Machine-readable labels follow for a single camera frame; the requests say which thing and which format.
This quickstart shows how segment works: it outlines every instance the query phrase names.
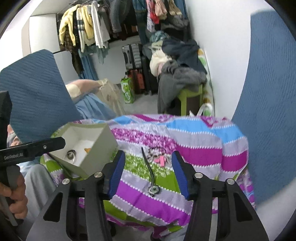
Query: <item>blue curtain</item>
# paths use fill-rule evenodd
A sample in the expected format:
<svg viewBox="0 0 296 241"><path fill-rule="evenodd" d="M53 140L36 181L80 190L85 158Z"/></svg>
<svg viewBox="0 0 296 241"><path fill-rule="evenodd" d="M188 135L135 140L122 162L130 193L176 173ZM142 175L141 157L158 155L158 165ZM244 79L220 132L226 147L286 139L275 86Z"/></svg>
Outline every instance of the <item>blue curtain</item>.
<svg viewBox="0 0 296 241"><path fill-rule="evenodd" d="M89 80L98 80L99 78L94 68L94 64L90 55L86 55L82 57L80 50L79 50L79 55L80 55L82 66L83 66L83 71L80 73L79 78L89 79Z"/></svg>

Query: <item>person's leg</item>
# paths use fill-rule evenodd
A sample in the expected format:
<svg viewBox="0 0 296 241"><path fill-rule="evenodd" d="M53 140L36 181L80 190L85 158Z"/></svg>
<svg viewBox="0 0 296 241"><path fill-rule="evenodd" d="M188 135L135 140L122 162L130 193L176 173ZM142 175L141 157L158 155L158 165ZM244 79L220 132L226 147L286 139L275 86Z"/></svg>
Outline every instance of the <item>person's leg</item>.
<svg viewBox="0 0 296 241"><path fill-rule="evenodd" d="M26 197L28 198L28 215L24 223L18 227L18 234L23 239L26 237L47 202L49 196L56 189L56 185L51 179L44 166L37 164L31 167L25 176Z"/></svg>

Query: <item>silver bolt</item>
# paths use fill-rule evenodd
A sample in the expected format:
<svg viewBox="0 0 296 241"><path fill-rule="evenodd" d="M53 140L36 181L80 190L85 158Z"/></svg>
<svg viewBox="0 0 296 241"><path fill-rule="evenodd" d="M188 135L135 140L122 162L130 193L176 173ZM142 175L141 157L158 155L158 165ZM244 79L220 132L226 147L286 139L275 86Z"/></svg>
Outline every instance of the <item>silver bolt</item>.
<svg viewBox="0 0 296 241"><path fill-rule="evenodd" d="M202 177L203 177L203 174L202 174L201 172L196 172L196 173L194 174L194 176L195 176L196 178L202 178Z"/></svg>
<svg viewBox="0 0 296 241"><path fill-rule="evenodd" d="M66 185L70 182L70 179L69 178L65 178L63 181L62 181L62 184Z"/></svg>
<svg viewBox="0 0 296 241"><path fill-rule="evenodd" d="M235 183L235 181L234 181L233 179L231 179L231 178L228 178L228 179L227 179L227 183L228 183L229 185L233 185L233 184Z"/></svg>
<svg viewBox="0 0 296 241"><path fill-rule="evenodd" d="M99 177L101 177L101 176L103 176L103 173L101 173L101 172L96 172L96 173L94 174L94 177L96 177L96 178L99 178Z"/></svg>

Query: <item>white cardboard box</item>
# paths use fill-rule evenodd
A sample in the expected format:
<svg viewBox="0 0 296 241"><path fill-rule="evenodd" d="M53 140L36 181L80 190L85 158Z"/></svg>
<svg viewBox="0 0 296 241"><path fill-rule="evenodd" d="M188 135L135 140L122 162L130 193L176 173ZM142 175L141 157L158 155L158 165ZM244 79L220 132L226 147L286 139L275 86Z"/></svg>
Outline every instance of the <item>white cardboard box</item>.
<svg viewBox="0 0 296 241"><path fill-rule="evenodd" d="M50 155L82 178L88 178L95 172L102 171L105 164L112 161L112 153L117 147L117 141L105 123L94 125L68 123L56 137L63 137L66 146L51 152ZM85 148L91 148L90 152L87 153ZM66 157L70 150L76 151L74 161Z"/></svg>

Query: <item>gray floor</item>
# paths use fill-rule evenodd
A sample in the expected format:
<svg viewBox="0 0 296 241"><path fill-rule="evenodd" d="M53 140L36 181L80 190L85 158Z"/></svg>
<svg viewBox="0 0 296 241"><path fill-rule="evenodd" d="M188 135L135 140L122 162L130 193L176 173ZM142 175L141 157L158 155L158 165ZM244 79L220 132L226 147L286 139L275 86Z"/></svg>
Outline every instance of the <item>gray floor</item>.
<svg viewBox="0 0 296 241"><path fill-rule="evenodd" d="M121 103L127 115L132 114L157 114L157 94L155 95L136 95L136 100L132 104L126 104L123 100Z"/></svg>

